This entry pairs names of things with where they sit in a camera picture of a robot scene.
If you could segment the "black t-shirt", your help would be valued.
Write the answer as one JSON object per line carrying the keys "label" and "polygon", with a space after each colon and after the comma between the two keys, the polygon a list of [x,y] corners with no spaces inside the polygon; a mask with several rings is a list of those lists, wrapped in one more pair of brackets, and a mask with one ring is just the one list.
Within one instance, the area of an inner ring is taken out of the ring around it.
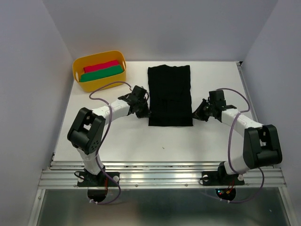
{"label": "black t-shirt", "polygon": [[148,85],[151,111],[149,126],[193,125],[189,65],[149,67]]}

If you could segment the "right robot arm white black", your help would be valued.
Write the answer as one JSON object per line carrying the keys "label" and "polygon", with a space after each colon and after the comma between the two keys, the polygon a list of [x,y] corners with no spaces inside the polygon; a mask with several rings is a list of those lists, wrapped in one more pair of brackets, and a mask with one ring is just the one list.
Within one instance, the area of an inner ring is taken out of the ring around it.
{"label": "right robot arm white black", "polygon": [[208,121],[210,117],[230,126],[230,134],[237,132],[243,138],[243,150],[237,157],[227,151],[227,161],[216,171],[203,171],[200,182],[204,186],[243,185],[243,174],[249,170],[280,164],[283,160],[277,128],[263,125],[243,115],[235,106],[223,101],[203,100],[193,118]]}

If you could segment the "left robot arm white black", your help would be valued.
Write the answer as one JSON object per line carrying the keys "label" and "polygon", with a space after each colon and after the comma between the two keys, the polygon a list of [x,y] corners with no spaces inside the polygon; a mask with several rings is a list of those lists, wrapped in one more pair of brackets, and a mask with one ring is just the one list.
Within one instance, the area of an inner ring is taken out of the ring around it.
{"label": "left robot arm white black", "polygon": [[137,118],[150,116],[145,96],[129,93],[105,106],[93,110],[83,107],[79,110],[67,135],[84,163],[84,171],[76,173],[76,177],[95,186],[101,185],[108,178],[103,173],[105,166],[100,160],[99,149],[112,122],[131,114]]}

